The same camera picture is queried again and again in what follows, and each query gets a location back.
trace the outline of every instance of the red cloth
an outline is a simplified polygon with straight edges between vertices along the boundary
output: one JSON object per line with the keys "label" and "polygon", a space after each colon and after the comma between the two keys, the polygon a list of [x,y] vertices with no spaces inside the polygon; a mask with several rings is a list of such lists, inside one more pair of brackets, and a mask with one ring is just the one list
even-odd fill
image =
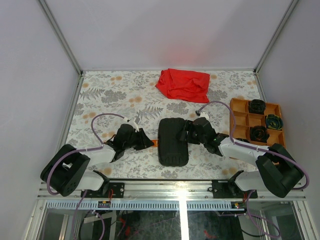
{"label": "red cloth", "polygon": [[194,103],[208,103],[210,75],[203,72],[167,69],[161,71],[155,85],[168,99],[181,99]]}

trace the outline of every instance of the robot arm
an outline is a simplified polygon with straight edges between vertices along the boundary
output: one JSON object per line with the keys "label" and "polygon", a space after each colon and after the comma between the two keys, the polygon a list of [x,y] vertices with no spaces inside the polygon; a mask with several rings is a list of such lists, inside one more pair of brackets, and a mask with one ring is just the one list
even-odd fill
{"label": "robot arm", "polygon": [[[84,154],[76,152],[67,156],[54,170],[50,186],[63,197],[70,195],[74,190],[90,190],[96,195],[104,196],[108,191],[109,179],[102,173],[87,168],[99,163],[113,163],[120,159],[127,149],[142,150],[153,145],[144,130],[134,123],[130,124],[129,121],[121,125],[116,135],[106,141],[102,149],[86,151]],[[43,169],[41,179],[47,182],[49,172],[55,163],[75,150],[70,144],[64,145]]]}
{"label": "robot arm", "polygon": [[257,166],[258,171],[239,171],[231,178],[230,184],[236,185],[241,191],[268,189],[275,196],[284,198],[304,176],[292,163],[261,151],[269,150],[294,161],[282,145],[275,143],[270,147],[260,146],[243,139],[235,139],[251,148],[239,146],[231,141],[229,135],[216,133],[206,116],[200,116],[195,121],[186,120],[178,139],[192,144],[203,144],[211,154],[239,159]]}

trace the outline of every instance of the glass panel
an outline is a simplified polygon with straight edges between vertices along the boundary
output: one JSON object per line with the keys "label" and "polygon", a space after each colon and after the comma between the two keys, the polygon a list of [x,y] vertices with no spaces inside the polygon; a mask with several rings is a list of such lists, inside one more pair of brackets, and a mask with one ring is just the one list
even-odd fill
{"label": "glass panel", "polygon": [[[252,223],[248,215],[234,217],[229,211],[217,212],[206,210],[188,211],[188,228],[190,240],[253,240],[269,239]],[[257,202],[250,203],[250,213],[264,217],[275,224],[281,232],[282,240],[302,240],[291,202]],[[254,218],[257,225],[269,234],[277,236],[278,232],[271,223]]]}
{"label": "glass panel", "polygon": [[[74,212],[74,210],[49,209],[40,240],[61,240],[60,233],[65,215],[69,215],[70,218],[64,239],[73,240],[71,226]],[[180,240],[182,238],[179,211],[99,210],[97,212],[104,220],[103,240]],[[74,232],[77,240],[98,240],[103,232],[102,221],[92,214],[92,210],[79,210],[75,219]]]}
{"label": "glass panel", "polygon": [[[180,240],[188,237],[190,240],[268,239],[247,215],[224,216],[231,212],[205,209],[186,211],[187,204],[182,204],[180,201],[179,205],[180,210],[98,210],[105,225],[102,239]],[[250,212],[274,223],[281,232],[282,237],[279,239],[303,239],[291,202],[252,201]],[[74,210],[48,209],[39,239],[73,240],[71,228],[74,213]],[[270,223],[260,219],[256,219],[256,223],[271,235],[278,234]],[[102,232],[102,221],[95,217],[92,210],[77,212],[74,219],[74,233],[77,240],[98,240]]]}

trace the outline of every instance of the red wire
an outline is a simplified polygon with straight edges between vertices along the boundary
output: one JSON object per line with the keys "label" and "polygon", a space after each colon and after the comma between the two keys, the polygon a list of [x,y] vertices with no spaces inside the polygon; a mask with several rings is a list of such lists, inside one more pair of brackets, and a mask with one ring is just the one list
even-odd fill
{"label": "red wire", "polygon": [[243,194],[243,199],[242,199],[242,203],[244,203],[247,200],[248,194],[245,192]]}
{"label": "red wire", "polygon": [[111,195],[110,195],[110,190],[109,190],[109,202],[110,203],[111,203],[111,199],[112,199],[113,195],[114,195],[114,190],[111,189]]}

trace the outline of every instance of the wire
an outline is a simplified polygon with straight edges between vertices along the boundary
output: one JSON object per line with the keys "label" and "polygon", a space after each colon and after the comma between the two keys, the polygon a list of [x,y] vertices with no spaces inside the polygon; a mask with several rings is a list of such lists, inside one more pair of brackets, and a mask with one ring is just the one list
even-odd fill
{"label": "wire", "polygon": [[100,149],[103,149],[104,147],[104,142],[102,141],[102,139],[98,136],[98,134],[96,133],[95,129],[94,129],[94,121],[98,118],[98,117],[101,117],[101,116],[106,116],[106,115],[112,115],[112,116],[117,116],[117,117],[120,117],[122,119],[124,119],[125,117],[124,116],[121,116],[119,114],[116,114],[116,113],[101,113],[97,116],[95,116],[92,121],[91,121],[91,130],[93,132],[93,134],[96,136],[96,138],[99,140],[99,142],[101,143],[101,146],[98,146],[98,147],[92,147],[92,148],[84,148],[84,149],[76,149],[76,150],[73,150],[73,151],[70,151],[68,153],[66,153],[65,155],[63,155],[62,157],[59,158],[58,161],[56,161],[56,163],[53,165],[53,167],[51,168],[50,172],[49,172],[49,175],[48,175],[48,178],[46,180],[46,189],[48,190],[48,192],[51,194],[51,195],[58,195],[59,193],[58,192],[53,192],[51,189],[50,189],[50,180],[51,180],[51,177],[52,177],[52,174],[54,173],[54,171],[56,170],[57,166],[68,156],[72,155],[72,154],[75,154],[75,153],[80,153],[80,152],[87,152],[87,151],[94,151],[94,150],[100,150]]}
{"label": "wire", "polygon": [[86,215],[84,216],[84,218],[82,219],[81,223],[80,223],[80,226],[79,226],[79,232],[78,232],[78,239],[81,240],[81,229],[82,229],[82,226],[84,225],[85,223],[85,218],[88,217],[90,214],[92,214],[92,211],[88,211],[86,213]]}
{"label": "wire", "polygon": [[[191,216],[193,216],[193,215],[198,215],[198,214],[205,214],[205,213],[212,213],[212,211],[197,212],[197,213],[193,213],[193,214],[188,215],[188,217],[191,217]],[[150,225],[147,225],[147,226],[145,226],[145,227],[142,227],[142,228],[136,230],[127,240],[129,240],[129,239],[131,239],[133,236],[139,234],[141,231],[143,231],[143,230],[146,229],[146,228],[149,228],[149,227],[152,227],[152,226],[154,226],[154,225],[157,225],[157,224],[160,224],[160,223],[164,223],[164,222],[167,222],[167,221],[169,221],[169,220],[176,219],[176,218],[179,218],[179,216],[174,216],[174,217],[171,217],[171,218],[168,218],[168,219],[165,219],[165,220],[157,221],[157,222],[155,222],[155,223],[152,223],[152,224],[150,224]]]}
{"label": "wire", "polygon": [[250,237],[253,237],[253,238],[261,238],[264,236],[264,234],[261,234],[261,235],[253,235],[253,234],[250,234],[248,232],[246,232],[245,230],[241,229],[241,231],[244,233],[244,234],[247,234],[248,236]]}
{"label": "wire", "polygon": [[[273,152],[273,151],[270,151],[270,150],[267,150],[267,149],[262,149],[262,148],[256,148],[254,146],[250,146],[250,145],[246,145],[246,144],[242,144],[240,143],[239,141],[235,140],[233,138],[233,134],[236,130],[236,117],[233,113],[233,111],[231,110],[231,108],[225,104],[224,102],[222,101],[210,101],[208,103],[206,103],[205,105],[203,105],[198,111],[196,111],[196,113],[200,112],[202,109],[204,109],[206,106],[208,106],[209,104],[213,104],[213,103],[218,103],[218,104],[222,104],[224,106],[226,106],[232,116],[232,119],[233,119],[233,128],[230,132],[230,140],[233,144],[236,144],[238,146],[241,146],[241,147],[245,147],[245,148],[248,148],[248,149],[252,149],[252,150],[256,150],[256,151],[261,151],[261,152],[264,152],[264,153],[269,153],[269,154],[272,154],[272,155],[275,155],[275,156],[278,156],[282,159],[284,159],[285,161],[288,161],[289,163],[295,165],[297,168],[299,168],[301,170],[301,172],[303,172],[303,174],[305,175],[305,185],[304,186],[301,186],[301,187],[296,187],[296,188],[293,188],[294,190],[303,190],[305,188],[307,188],[309,186],[309,183],[310,183],[310,178],[309,178],[309,175],[308,173],[306,172],[306,170],[300,165],[298,164],[297,162],[295,162],[294,160],[282,155],[282,154],[279,154],[277,152]],[[251,222],[258,228],[259,231],[261,231],[262,233],[264,233],[266,236],[270,237],[270,238],[280,238],[281,237],[281,232],[280,232],[280,229],[273,223],[271,222],[270,220],[262,217],[262,216],[257,216],[257,215],[254,215],[254,214],[251,214],[250,211],[249,211],[249,199],[251,197],[251,194],[254,192],[255,190],[251,190],[249,195],[247,196],[247,199],[246,199],[246,210],[247,210],[247,214],[248,216],[250,217],[250,220]],[[224,214],[222,216],[243,216],[245,215],[244,213],[241,213],[241,214]],[[275,229],[278,231],[278,235],[271,235],[267,232],[265,232],[261,227],[258,226],[258,224],[254,221],[253,217],[255,218],[258,218],[258,219],[261,219],[261,220],[265,220],[266,222],[268,222],[269,224],[271,224],[272,226],[275,227]]]}
{"label": "wire", "polygon": [[[269,219],[266,219],[265,217],[262,217],[262,216],[258,216],[258,215],[254,215],[254,214],[251,214],[250,211],[249,211],[249,199],[251,197],[251,194],[254,192],[255,190],[251,190],[249,195],[248,195],[248,198],[246,200],[246,213],[248,214],[251,222],[256,226],[256,228],[262,232],[263,234],[265,234],[266,236],[270,237],[270,238],[273,238],[273,239],[278,239],[278,238],[281,238],[281,232],[280,232],[280,229],[278,228],[277,225],[275,225],[272,221],[270,221]],[[254,218],[257,218],[257,219],[261,219],[261,220],[265,220],[267,223],[269,223],[270,225],[274,226],[274,228],[278,231],[278,235],[272,235],[266,231],[264,231],[261,227],[258,226],[258,224],[256,223],[256,221],[254,221]]]}
{"label": "wire", "polygon": [[[73,218],[72,218],[72,224],[71,224],[71,231],[72,231],[72,235],[73,235],[73,239],[74,240],[77,240],[77,237],[75,235],[76,215],[77,215],[77,212],[78,212],[78,209],[80,207],[81,202],[84,200],[85,196],[87,195],[87,192],[88,192],[88,190],[84,191],[82,198],[80,199],[80,201],[78,202],[78,204],[76,205],[76,208],[74,210],[74,214],[73,214]],[[96,211],[94,212],[94,214],[96,214],[102,221],[102,234],[101,234],[101,236],[99,238],[99,240],[102,240],[102,238],[104,237],[104,234],[105,234],[105,221],[102,218],[102,216],[99,213],[97,213]]]}
{"label": "wire", "polygon": [[124,221],[124,223],[123,223],[123,226],[122,226],[121,230],[120,230],[120,231],[119,231],[119,233],[117,234],[116,239],[118,239],[118,238],[119,238],[120,233],[121,233],[121,232],[122,232],[122,230],[125,228],[126,223],[127,223],[127,220],[128,220],[128,211],[126,211],[126,218],[125,218],[125,221]]}
{"label": "wire", "polygon": [[247,192],[243,193],[242,203],[244,203],[247,200],[247,197],[248,197]]}
{"label": "wire", "polygon": [[110,227],[115,224],[118,220],[115,220],[113,223],[110,224]]}
{"label": "wire", "polygon": [[111,188],[111,190],[109,190],[109,202],[110,202],[110,204],[111,204],[111,199],[112,199],[112,197],[113,197],[113,195],[114,195],[114,190]]}
{"label": "wire", "polygon": [[210,101],[210,102],[206,103],[205,105],[203,105],[203,106],[202,106],[198,111],[196,111],[196,112],[200,112],[202,109],[204,109],[204,108],[205,108],[207,105],[209,105],[209,104],[216,104],[216,103],[222,104],[222,105],[226,106],[226,107],[228,108],[228,110],[230,111],[230,114],[231,114],[232,119],[233,119],[233,128],[232,128],[232,130],[231,130],[231,132],[230,132],[230,136],[229,136],[229,137],[230,137],[230,140],[231,140],[231,142],[232,142],[233,144],[236,144],[236,145],[238,145],[238,146],[245,147],[245,148],[247,148],[247,149],[252,149],[252,150],[261,151],[261,152],[264,152],[264,153],[268,153],[268,154],[275,155],[275,156],[280,157],[280,158],[284,159],[285,161],[287,161],[287,162],[295,165],[298,169],[300,169],[301,172],[303,172],[303,174],[304,174],[304,176],[305,176],[305,184],[304,184],[303,186],[301,186],[301,187],[296,187],[296,188],[293,188],[293,189],[294,189],[294,190],[303,190],[303,189],[305,189],[305,188],[307,188],[307,187],[309,186],[310,177],[309,177],[307,171],[306,171],[299,163],[297,163],[297,162],[295,162],[294,160],[292,160],[292,159],[290,159],[290,158],[288,158],[288,157],[286,157],[286,156],[284,156],[284,155],[282,155],[282,154],[279,154],[279,153],[277,153],[277,152],[270,151],[270,150],[263,149],[263,148],[256,148],[256,147],[254,147],[254,146],[246,145],[246,144],[241,143],[241,142],[238,141],[238,140],[235,140],[234,137],[233,137],[233,135],[234,135],[234,132],[235,132],[235,130],[236,130],[236,117],[235,117],[233,111],[231,110],[231,108],[230,108],[227,104],[225,104],[224,102],[222,102],[222,101]]}

